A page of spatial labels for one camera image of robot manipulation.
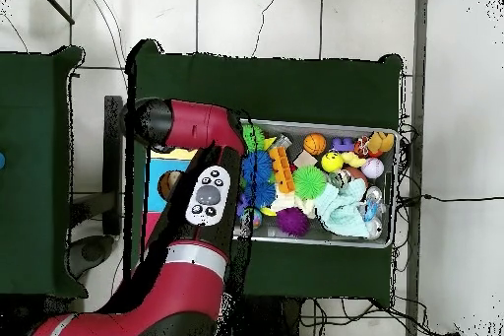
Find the purple toy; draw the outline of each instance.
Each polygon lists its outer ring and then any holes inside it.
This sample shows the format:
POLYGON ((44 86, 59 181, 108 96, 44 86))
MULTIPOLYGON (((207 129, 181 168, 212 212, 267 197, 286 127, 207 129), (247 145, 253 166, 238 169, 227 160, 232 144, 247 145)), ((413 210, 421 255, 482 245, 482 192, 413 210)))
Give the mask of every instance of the purple toy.
POLYGON ((282 232, 293 236, 304 236, 310 228, 308 218, 297 207, 277 212, 277 225, 282 232))
POLYGON ((353 152, 355 144, 351 138, 334 138, 333 139, 333 151, 336 152, 353 152))
POLYGON ((241 194, 240 198, 238 199, 238 202, 236 203, 236 216, 241 217, 243 212, 245 211, 245 208, 247 206, 247 199, 245 198, 245 194, 241 194))

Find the gray bin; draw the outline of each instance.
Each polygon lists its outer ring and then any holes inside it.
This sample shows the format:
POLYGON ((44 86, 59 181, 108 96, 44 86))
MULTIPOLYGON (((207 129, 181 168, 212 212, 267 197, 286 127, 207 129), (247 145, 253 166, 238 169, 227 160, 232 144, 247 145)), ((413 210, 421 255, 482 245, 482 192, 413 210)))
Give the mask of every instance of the gray bin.
MULTIPOLYGON (((247 124, 248 120, 242 119, 242 124, 247 124)), ((303 150, 303 141, 310 133, 320 133, 327 140, 326 152, 331 149, 332 141, 336 137, 351 137, 357 139, 361 136, 371 136, 373 132, 393 133, 395 135, 394 148, 380 157, 385 167, 384 172, 377 179, 368 179, 369 186, 376 185, 383 192, 386 212, 382 215, 382 233, 380 237, 370 240, 364 237, 349 237, 335 235, 326 231, 318 219, 310 220, 310 230, 303 237, 293 237, 283 233, 276 223, 275 217, 263 215, 262 226, 252 234, 252 240, 262 240, 270 242, 302 243, 302 244, 322 244, 355 246, 367 248, 384 248, 389 246, 394 239, 394 224, 396 218, 396 193, 399 159, 399 135, 390 129, 372 129, 368 127, 334 126, 327 124, 311 123, 289 123, 267 120, 252 120, 253 124, 261 127, 269 136, 284 134, 292 145, 286 150, 289 161, 292 163, 303 150)), ((250 232, 248 228, 241 228, 239 219, 236 220, 234 228, 234 238, 240 235, 245 236, 250 232)))

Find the green table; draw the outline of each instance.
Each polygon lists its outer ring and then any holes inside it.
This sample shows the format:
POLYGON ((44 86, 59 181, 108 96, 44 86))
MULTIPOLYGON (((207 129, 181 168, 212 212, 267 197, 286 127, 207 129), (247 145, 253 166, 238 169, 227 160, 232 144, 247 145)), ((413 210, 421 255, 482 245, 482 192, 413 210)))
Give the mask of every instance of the green table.
MULTIPOLYGON (((378 62, 238 59, 161 54, 152 40, 139 43, 132 55, 137 99, 213 103, 246 110, 255 119, 398 129, 403 64, 397 55, 378 62)), ((139 257, 140 232, 135 230, 141 228, 145 156, 137 144, 132 264, 139 257)), ((374 298, 388 306, 391 251, 392 246, 254 241, 245 294, 374 298)))
POLYGON ((83 50, 0 53, 0 293, 84 298, 68 274, 68 77, 83 50))

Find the orange basketball toy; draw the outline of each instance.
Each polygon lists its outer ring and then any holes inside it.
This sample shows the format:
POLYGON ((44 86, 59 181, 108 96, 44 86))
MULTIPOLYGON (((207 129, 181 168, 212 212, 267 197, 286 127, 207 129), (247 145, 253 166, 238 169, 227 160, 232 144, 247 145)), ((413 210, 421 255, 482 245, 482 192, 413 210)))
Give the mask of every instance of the orange basketball toy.
POLYGON ((326 149, 326 139, 320 133, 310 133, 304 138, 303 147, 310 155, 320 155, 326 149))

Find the yellow toy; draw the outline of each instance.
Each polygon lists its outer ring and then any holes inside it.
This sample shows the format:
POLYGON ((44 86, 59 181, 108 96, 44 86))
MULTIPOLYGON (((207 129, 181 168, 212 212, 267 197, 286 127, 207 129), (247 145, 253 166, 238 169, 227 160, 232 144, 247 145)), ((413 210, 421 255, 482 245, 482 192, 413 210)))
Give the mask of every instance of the yellow toy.
POLYGON ((355 152, 343 152, 342 159, 345 164, 348 164, 353 168, 360 168, 366 163, 366 159, 359 158, 358 154, 355 152))
POLYGON ((325 172, 334 172, 337 169, 341 169, 343 166, 343 157, 336 152, 328 152, 322 157, 322 168, 325 172))
POLYGON ((367 142, 367 149, 372 153, 388 152, 394 147, 394 135, 383 132, 374 132, 367 142))

